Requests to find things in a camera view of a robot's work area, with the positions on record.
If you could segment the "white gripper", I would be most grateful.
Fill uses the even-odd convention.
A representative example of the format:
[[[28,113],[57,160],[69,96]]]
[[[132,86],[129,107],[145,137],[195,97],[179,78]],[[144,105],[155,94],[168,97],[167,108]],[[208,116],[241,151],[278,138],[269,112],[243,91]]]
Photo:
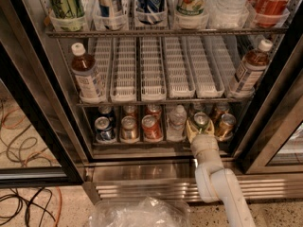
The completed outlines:
[[[190,148],[195,158],[197,158],[198,155],[204,151],[219,152],[217,140],[213,136],[215,127],[211,119],[208,120],[208,125],[205,130],[206,134],[198,134],[198,131],[193,128],[189,119],[186,122],[186,131],[187,139],[189,142],[191,142]]]

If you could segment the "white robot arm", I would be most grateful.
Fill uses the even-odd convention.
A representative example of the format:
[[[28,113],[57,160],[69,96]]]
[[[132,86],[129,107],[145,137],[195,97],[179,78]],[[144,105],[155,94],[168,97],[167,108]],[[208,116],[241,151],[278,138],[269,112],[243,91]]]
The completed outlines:
[[[199,133],[189,120],[186,130],[197,160],[195,180],[202,201],[222,201],[230,227],[256,227],[235,173],[223,166],[215,136],[210,131]]]

